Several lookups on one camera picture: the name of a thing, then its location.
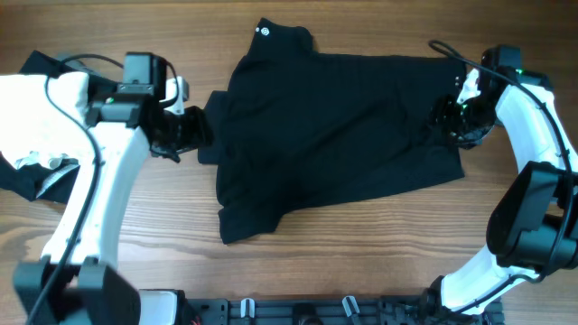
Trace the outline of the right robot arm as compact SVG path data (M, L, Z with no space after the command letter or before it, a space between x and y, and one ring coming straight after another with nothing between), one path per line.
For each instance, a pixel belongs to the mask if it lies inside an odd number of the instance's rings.
M415 313L438 323L474 322L521 283L577 266L577 153L561 126L549 78L526 70L521 51L497 45L475 63L450 45L429 47L471 66L458 97L432 112L448 140L472 148L502 125L518 175L491 213L485 246L424 290Z

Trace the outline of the black t-shirt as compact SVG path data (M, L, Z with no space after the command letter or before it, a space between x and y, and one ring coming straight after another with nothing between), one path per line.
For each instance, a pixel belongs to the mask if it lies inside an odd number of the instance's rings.
M260 20L204 108L214 142L198 159L217 166L222 242L272 233L295 210L460 179L430 113L464 74L447 58L321 53L307 29Z

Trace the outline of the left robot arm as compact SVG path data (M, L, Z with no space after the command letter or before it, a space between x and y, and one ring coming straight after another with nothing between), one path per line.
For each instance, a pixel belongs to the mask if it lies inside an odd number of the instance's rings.
M203 112L188 105L174 66L129 52L123 78L92 88L65 60L46 74L1 79L1 152L14 170L74 167L61 221L13 284L30 324L197 324L180 290L138 290L117 271L120 230L135 179L148 157L178 161L209 144Z

